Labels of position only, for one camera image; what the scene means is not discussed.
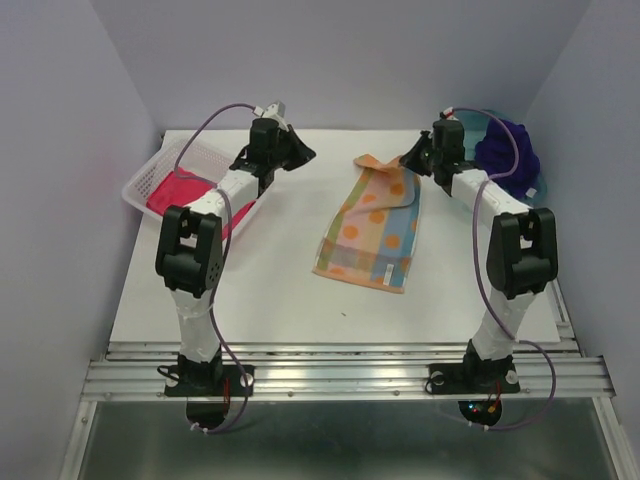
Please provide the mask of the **orange patterned towel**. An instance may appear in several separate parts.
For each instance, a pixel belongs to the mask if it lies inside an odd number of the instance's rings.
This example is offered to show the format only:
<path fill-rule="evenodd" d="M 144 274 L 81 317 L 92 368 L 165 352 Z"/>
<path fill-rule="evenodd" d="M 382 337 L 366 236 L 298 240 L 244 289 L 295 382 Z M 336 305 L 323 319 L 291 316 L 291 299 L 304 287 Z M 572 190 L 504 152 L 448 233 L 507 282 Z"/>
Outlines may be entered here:
<path fill-rule="evenodd" d="M 313 273 L 402 294 L 420 217 L 421 181 L 398 157 L 357 157 L 361 174 L 319 245 Z"/>

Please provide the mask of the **pink microfiber towel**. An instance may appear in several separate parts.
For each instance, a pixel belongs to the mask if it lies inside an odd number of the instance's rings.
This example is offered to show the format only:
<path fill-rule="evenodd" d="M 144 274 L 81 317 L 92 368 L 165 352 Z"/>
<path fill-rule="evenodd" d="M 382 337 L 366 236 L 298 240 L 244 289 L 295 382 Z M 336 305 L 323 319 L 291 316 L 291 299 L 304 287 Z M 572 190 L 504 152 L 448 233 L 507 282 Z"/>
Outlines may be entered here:
<path fill-rule="evenodd" d="M 200 214 L 213 213 L 223 221 L 222 238 L 236 235 L 258 202 L 258 178 L 242 170 L 228 170 L 218 182 L 198 177 L 179 167 L 151 191 L 143 212 L 160 220 L 170 206 L 188 207 Z"/>

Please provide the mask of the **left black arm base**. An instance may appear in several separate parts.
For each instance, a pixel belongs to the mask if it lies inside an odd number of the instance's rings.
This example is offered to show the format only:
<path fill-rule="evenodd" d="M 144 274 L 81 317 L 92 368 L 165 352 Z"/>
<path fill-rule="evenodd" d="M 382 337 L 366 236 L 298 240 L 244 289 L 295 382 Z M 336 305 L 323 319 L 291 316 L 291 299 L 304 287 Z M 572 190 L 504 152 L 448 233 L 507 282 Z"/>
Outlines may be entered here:
<path fill-rule="evenodd" d="M 253 395 L 253 365 L 224 364 L 220 356 L 211 362 L 192 362 L 183 355 L 175 365 L 160 365 L 164 395 L 186 399 L 185 416 L 190 429 L 205 435 L 228 432 L 244 414 Z"/>

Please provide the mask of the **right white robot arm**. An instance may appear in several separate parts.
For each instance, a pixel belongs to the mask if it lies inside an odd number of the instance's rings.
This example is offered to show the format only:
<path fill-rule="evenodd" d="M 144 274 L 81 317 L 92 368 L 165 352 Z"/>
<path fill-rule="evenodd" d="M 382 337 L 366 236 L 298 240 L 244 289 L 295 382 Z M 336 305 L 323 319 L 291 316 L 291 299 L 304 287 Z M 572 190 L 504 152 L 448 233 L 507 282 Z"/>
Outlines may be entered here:
<path fill-rule="evenodd" d="M 484 394 L 496 387 L 519 390 L 513 350 L 525 314 L 536 296 L 556 279 L 556 221 L 546 208 L 531 208 L 465 158 L 465 131 L 453 117 L 434 122 L 400 163 L 428 176 L 450 197 L 472 211 L 472 228 L 486 226 L 488 250 L 479 254 L 472 240 L 474 273 L 486 310 L 458 363 L 429 367 L 426 389 L 433 395 Z"/>

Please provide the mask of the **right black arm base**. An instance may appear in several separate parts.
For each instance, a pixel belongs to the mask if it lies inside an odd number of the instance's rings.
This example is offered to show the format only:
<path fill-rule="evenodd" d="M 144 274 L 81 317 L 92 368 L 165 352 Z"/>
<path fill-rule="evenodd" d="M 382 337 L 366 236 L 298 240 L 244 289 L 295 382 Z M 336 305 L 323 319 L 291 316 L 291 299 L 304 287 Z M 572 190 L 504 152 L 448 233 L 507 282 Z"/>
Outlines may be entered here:
<path fill-rule="evenodd" d="M 435 396 L 463 396 L 459 411 L 471 424 L 495 427 L 503 412 L 502 397 L 521 391 L 513 356 L 482 360 L 469 344 L 460 362 L 428 365 L 425 391 Z"/>

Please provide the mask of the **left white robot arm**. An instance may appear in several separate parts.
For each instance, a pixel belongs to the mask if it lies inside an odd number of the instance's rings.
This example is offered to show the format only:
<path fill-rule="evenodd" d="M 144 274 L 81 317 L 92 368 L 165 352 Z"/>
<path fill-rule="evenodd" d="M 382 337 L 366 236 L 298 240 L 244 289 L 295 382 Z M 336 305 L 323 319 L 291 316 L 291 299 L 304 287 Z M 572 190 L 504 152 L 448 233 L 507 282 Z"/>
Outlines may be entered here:
<path fill-rule="evenodd" d="M 257 201 L 279 170 L 292 171 L 315 152 L 294 128 L 274 118 L 251 124 L 248 144 L 209 191 L 165 211 L 155 260 L 175 303 L 181 345 L 173 365 L 160 366 L 169 397 L 219 395 L 225 384 L 225 345 L 214 320 L 213 303 L 233 233 L 235 216 Z"/>

